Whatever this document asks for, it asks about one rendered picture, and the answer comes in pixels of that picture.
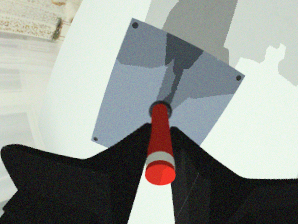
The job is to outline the red peg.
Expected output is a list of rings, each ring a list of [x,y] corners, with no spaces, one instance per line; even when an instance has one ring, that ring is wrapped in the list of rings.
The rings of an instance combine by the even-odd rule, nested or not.
[[[164,104],[152,108],[152,131],[148,143],[148,160],[146,160],[145,177],[150,184],[166,185],[176,177],[174,169],[172,139],[170,139],[168,112]]]

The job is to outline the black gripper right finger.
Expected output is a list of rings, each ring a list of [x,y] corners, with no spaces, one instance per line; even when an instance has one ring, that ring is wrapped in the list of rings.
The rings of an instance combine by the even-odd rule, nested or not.
[[[237,224],[253,210],[298,204],[298,179],[246,179],[170,127],[174,224]]]

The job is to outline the blue-grey square panel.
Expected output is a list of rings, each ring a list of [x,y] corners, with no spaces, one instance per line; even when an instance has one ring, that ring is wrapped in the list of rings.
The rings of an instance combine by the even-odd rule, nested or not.
[[[90,141],[109,149],[150,124],[154,105],[164,104],[169,129],[201,145],[243,79],[196,45],[132,18]]]

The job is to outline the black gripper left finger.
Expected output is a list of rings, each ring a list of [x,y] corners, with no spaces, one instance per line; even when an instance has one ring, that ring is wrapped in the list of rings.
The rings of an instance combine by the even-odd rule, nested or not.
[[[16,189],[88,210],[100,224],[128,224],[146,160],[152,124],[88,159],[11,144],[1,161]]]

